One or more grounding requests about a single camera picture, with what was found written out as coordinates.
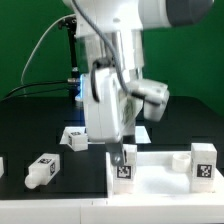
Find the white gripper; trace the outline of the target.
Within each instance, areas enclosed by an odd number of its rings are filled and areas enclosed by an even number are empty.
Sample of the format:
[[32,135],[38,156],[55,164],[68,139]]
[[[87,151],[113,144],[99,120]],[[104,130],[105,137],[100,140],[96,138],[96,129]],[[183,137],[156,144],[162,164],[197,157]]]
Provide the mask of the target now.
[[87,135],[91,142],[107,143],[106,148],[112,165],[123,165],[123,145],[118,141],[135,123],[143,102],[125,95],[114,69],[98,70],[96,85],[99,102],[92,96],[90,76],[84,77],[84,116]]

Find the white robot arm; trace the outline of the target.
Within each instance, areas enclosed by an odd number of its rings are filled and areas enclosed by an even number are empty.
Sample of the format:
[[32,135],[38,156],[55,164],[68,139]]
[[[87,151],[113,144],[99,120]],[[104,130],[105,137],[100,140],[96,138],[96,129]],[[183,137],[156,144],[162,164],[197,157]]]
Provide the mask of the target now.
[[123,137],[135,132],[140,113],[148,120],[163,116],[168,86],[145,79],[144,30],[196,24],[214,0],[62,0],[77,19],[88,72],[83,78],[84,116],[92,142],[103,142],[111,163],[126,163]]

